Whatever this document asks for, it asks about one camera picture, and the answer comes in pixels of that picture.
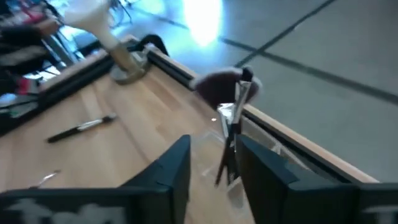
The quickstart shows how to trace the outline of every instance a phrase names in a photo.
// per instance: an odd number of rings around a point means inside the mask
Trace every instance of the lamp base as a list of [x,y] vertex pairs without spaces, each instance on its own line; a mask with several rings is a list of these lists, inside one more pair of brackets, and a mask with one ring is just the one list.
[[122,70],[118,64],[111,68],[111,78],[120,85],[127,85],[142,78],[148,71],[150,63],[143,52],[131,52],[131,58],[136,61],[138,69]]

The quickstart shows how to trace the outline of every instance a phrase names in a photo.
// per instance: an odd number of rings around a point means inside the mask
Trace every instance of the wooden tabletop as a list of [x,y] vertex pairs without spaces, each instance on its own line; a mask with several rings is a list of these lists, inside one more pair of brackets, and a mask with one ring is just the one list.
[[[81,69],[104,55],[100,51],[76,68]],[[182,65],[179,67],[194,74]],[[44,88],[75,71],[69,68],[64,77],[48,82]],[[255,108],[246,109],[358,179],[376,182]],[[111,124],[55,144],[45,142],[54,134],[110,113],[118,115]],[[268,141],[267,133],[246,119],[243,129],[254,138]],[[131,85],[117,85],[106,75],[0,138],[0,191],[30,187],[54,170],[61,173],[44,188],[117,187],[157,159],[183,134],[192,135],[191,197],[186,223],[253,223],[248,207],[235,209],[225,187],[216,189],[213,185],[212,168],[218,165],[223,146],[218,115],[194,92],[154,65],[144,78]],[[284,150],[284,155],[305,167],[288,150]]]

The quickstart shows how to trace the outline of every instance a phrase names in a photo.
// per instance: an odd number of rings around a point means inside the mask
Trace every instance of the gray floor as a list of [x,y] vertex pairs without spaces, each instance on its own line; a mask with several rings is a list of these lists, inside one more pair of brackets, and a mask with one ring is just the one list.
[[395,0],[141,0],[132,26],[199,74],[249,64],[253,105],[369,175],[398,181]]

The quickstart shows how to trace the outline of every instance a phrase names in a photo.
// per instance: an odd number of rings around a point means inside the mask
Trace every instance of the pen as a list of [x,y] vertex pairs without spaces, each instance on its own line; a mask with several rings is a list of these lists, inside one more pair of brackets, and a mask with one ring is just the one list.
[[69,129],[67,131],[64,131],[64,132],[60,133],[60,134],[56,134],[56,135],[54,135],[52,137],[49,137],[47,139],[47,142],[48,143],[57,142],[59,140],[67,138],[69,136],[72,136],[72,135],[81,133],[81,132],[83,132],[83,131],[85,131],[87,129],[93,128],[93,127],[95,127],[95,126],[97,126],[99,124],[109,123],[109,122],[113,121],[115,118],[116,118],[116,114],[112,113],[112,114],[107,115],[107,116],[105,116],[105,117],[103,117],[101,119],[96,119],[94,121],[89,121],[87,123],[83,123],[83,124],[81,124],[81,125],[79,125],[77,127],[71,128],[71,129]]

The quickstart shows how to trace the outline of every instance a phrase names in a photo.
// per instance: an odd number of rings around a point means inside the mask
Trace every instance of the floor tile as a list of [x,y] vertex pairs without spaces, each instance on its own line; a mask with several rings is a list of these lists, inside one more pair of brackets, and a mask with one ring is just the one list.
[[164,40],[173,59],[199,74],[233,66],[249,54],[245,50],[226,45],[206,33],[195,33],[143,14],[133,14],[133,16],[132,26],[120,27],[119,32],[130,33],[138,38],[150,33],[158,34]]
[[141,0],[134,7],[260,47],[326,0]]
[[268,51],[398,95],[397,7],[337,0]]
[[398,107],[262,57],[253,105],[374,178],[396,182]]

